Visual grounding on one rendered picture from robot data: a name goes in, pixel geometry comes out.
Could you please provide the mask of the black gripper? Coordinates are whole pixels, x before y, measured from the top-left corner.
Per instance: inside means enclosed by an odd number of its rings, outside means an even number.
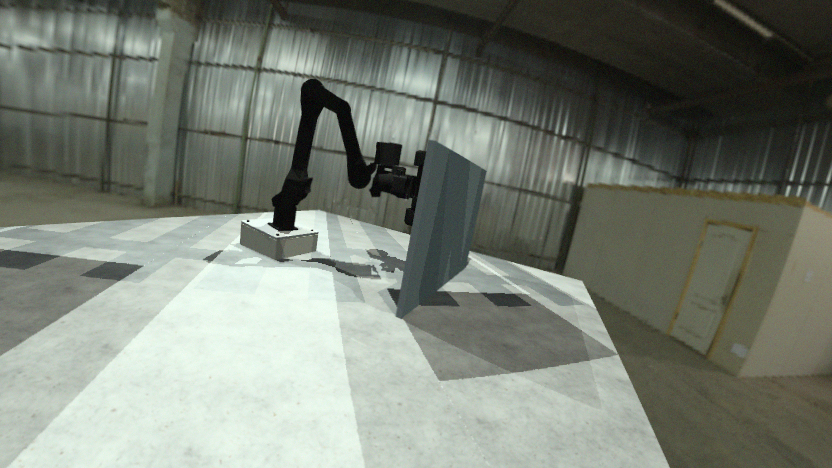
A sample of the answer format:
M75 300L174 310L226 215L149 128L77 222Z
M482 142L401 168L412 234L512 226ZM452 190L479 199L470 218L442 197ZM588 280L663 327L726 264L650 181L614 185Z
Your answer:
M412 226L412 224L413 224L413 219L414 219L414 214L415 214L415 208L416 208L417 197L418 197L418 192L419 192L419 187L420 187L420 181L421 181L422 172L423 172L425 156L426 156L426 151L418 150L416 152L415 159L414 159L414 165L418 166L417 177L412 176L413 178L411 178L411 180L408 180L408 182L407 182L407 188L406 188L406 193L405 194L407 194L409 198L412 198L412 203L411 203L412 207L406 209L404 222L407 225L410 225L410 226ZM394 174L391 176L390 181L389 181L389 191L390 191L391 186L392 186L393 176L394 176Z

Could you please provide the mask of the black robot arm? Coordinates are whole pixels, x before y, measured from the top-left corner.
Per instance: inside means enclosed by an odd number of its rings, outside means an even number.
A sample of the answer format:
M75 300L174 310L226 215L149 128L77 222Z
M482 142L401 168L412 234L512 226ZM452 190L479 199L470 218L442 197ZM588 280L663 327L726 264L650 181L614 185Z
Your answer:
M295 227L296 212L299 201L307 198L312 177L308 178L307 167L316 130L317 119L323 108L336 113L346 149L349 184L356 189L367 187L373 178L372 197L379 197L380 192L387 192L398 198L409 199L406 193L407 182L413 178L405 175L406 168L399 167L402 145L398 143L376 143L374 163L366 165L356 137L349 103L325 89L321 81L309 79L301 86L301 120L299 122L297 141L294 147L291 169L284 180L281 192L272 197L274 208L273 222L267 225L278 231L298 230ZM379 165L381 164L381 165ZM397 165L397 166L395 166ZM385 168L392 169L385 171ZM389 191L391 176L392 186Z

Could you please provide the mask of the grey flat panel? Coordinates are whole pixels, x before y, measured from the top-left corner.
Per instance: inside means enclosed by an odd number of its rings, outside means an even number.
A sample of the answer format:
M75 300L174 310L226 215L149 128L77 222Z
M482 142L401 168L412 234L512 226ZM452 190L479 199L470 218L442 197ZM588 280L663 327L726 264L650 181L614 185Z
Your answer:
M465 269L486 170L429 140L395 317Z

